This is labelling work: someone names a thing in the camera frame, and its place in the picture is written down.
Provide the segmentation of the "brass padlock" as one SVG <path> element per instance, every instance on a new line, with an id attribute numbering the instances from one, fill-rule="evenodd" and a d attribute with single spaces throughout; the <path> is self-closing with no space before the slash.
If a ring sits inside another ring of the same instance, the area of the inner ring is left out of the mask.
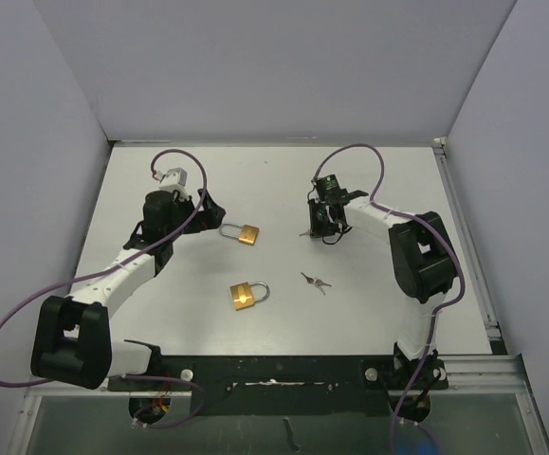
<path id="1" fill-rule="evenodd" d="M 261 289 L 258 296 L 253 292 L 255 288 Z M 232 285 L 229 292 L 234 309 L 241 311 L 267 300 L 270 296 L 270 287 L 265 282 L 241 282 Z"/>
<path id="2" fill-rule="evenodd" d="M 247 224 L 223 223 L 218 232 L 225 238 L 237 240 L 243 245 L 254 246 L 260 230 L 255 226 Z"/>

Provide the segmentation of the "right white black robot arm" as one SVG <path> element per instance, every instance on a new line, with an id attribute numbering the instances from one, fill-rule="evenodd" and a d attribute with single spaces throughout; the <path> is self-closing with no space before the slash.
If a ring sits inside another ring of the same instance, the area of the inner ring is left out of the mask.
<path id="1" fill-rule="evenodd" d="M 365 191 L 342 188 L 332 174 L 312 184 L 316 196 L 307 198 L 310 238 L 340 239 L 356 228 L 389 245 L 393 275 L 407 299 L 394 344 L 401 357 L 393 364 L 393 376 L 399 385 L 415 387 L 427 375 L 422 355 L 431 355 L 435 349 L 430 334 L 432 310 L 443 303 L 458 276 L 441 217 L 433 211 L 402 215 L 379 206 Z"/>

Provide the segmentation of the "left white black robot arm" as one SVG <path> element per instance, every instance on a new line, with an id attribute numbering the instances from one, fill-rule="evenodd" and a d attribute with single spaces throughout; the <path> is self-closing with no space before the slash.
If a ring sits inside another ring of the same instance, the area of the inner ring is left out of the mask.
<path id="1" fill-rule="evenodd" d="M 105 379 L 130 375 L 144 390 L 160 384 L 164 367 L 156 346 L 115 340 L 110 319 L 174 255 L 174 241 L 221 227 L 225 210 L 208 191 L 197 203 L 179 190 L 152 191 L 143 218 L 109 267 L 67 296 L 47 298 L 40 309 L 30 369 L 33 375 L 96 389 Z"/>

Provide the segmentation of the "silver key bunch on table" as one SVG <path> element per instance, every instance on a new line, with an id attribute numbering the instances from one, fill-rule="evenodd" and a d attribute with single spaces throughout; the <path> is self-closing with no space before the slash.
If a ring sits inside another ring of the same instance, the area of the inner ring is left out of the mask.
<path id="1" fill-rule="evenodd" d="M 313 285 L 316 289 L 318 289 L 323 295 L 326 294 L 325 289 L 331 287 L 331 284 L 324 282 L 323 280 L 317 278 L 317 277 L 310 277 L 306 275 L 305 273 L 301 273 L 301 275 L 305 278 L 306 282 L 308 284 Z"/>

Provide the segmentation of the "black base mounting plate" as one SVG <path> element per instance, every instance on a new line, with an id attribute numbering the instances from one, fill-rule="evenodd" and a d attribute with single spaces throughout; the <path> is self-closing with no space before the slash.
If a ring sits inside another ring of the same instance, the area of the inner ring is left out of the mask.
<path id="1" fill-rule="evenodd" d="M 428 413 L 431 391 L 448 388 L 446 367 L 398 355 L 161 355 L 139 381 L 116 378 L 109 391 L 187 391 L 203 416 L 388 416 L 399 395 L 412 416 Z"/>

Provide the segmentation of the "aluminium frame rail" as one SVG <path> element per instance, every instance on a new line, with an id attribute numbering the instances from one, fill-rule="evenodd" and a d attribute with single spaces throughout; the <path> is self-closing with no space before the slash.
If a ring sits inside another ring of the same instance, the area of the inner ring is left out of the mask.
<path id="1" fill-rule="evenodd" d="M 445 188 L 449 207 L 462 246 L 467 274 L 478 302 L 491 355 L 459 355 L 451 365 L 451 392 L 512 394 L 530 450 L 534 454 L 549 454 L 549 438 L 531 388 L 521 355 L 508 352 L 503 328 L 491 298 L 484 270 L 474 244 L 466 216 L 448 165 L 447 139 L 432 141 L 432 150 Z"/>

